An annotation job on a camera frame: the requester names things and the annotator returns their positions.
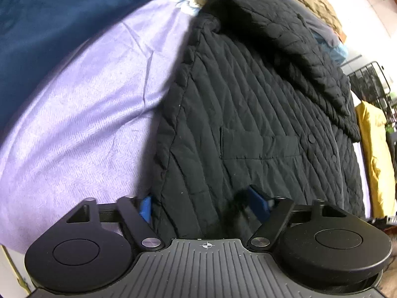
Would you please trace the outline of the black quilted jacket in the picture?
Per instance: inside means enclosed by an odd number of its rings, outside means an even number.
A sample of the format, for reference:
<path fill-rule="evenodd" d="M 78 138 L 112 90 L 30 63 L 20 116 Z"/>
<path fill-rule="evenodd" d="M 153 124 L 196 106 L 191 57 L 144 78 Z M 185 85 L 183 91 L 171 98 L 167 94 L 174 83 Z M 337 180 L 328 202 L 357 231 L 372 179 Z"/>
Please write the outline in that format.
<path fill-rule="evenodd" d="M 162 104 L 152 225 L 164 241 L 239 238 L 246 189 L 363 217 L 350 83 L 280 0 L 208 0 Z"/>

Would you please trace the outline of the navy blue garment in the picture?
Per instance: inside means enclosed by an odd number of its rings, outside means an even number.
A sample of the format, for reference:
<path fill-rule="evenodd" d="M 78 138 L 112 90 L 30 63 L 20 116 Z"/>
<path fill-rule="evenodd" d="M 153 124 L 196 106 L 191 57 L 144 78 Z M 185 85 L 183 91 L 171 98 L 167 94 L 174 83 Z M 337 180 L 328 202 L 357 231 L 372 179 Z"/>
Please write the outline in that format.
<path fill-rule="evenodd" d="M 1 128 L 77 47 L 150 0 L 1 0 Z"/>

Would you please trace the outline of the yellow garment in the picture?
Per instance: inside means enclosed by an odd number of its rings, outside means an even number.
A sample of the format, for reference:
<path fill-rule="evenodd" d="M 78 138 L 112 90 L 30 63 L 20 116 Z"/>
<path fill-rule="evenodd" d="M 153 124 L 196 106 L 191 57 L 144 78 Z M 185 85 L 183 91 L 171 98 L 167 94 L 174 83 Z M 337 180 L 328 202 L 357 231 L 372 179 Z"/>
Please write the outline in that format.
<path fill-rule="evenodd" d="M 381 109 L 364 101 L 355 111 L 369 179 L 372 215 L 375 218 L 393 216 L 396 213 L 396 182 L 386 141 L 386 117 Z"/>

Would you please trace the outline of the blue massage bed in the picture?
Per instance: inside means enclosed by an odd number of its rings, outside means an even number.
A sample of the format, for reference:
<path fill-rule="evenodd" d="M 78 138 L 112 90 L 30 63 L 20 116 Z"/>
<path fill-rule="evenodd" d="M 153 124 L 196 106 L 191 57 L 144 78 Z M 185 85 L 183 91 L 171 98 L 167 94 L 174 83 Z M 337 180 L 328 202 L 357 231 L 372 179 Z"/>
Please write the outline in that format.
<path fill-rule="evenodd" d="M 302 16 L 316 41 L 331 56 L 333 61 L 342 65 L 347 58 L 347 51 L 334 30 L 301 2 L 297 0 L 280 1 Z"/>

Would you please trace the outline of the lavender floral bed sheet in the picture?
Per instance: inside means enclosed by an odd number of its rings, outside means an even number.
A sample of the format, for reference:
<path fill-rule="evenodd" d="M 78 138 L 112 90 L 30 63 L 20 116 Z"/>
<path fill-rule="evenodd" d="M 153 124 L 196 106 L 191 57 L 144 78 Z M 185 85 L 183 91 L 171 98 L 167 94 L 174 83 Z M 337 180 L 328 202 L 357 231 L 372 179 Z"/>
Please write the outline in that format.
<path fill-rule="evenodd" d="M 154 0 L 86 40 L 1 143 L 1 243 L 27 248 L 85 198 L 151 195 L 162 104 L 195 11 Z"/>

